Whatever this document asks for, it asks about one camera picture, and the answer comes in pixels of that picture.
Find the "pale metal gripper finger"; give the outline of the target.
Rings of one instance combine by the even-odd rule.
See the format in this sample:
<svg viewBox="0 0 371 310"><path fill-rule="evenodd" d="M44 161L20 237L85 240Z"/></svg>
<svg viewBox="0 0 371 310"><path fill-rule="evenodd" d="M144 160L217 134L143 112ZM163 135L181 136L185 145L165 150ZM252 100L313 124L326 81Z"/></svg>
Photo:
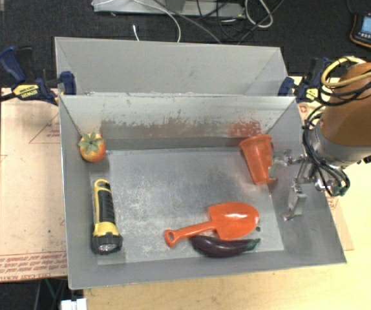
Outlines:
<svg viewBox="0 0 371 310"><path fill-rule="evenodd" d="M289 191L287 209L281 214L284 221L289 221L302 215L307 195L300 186L292 186Z"/></svg>
<svg viewBox="0 0 371 310"><path fill-rule="evenodd" d="M288 167L292 164L293 156L290 149L274 152L272 156L271 166L268 168L269 178L277 178L279 171L283 167Z"/></svg>

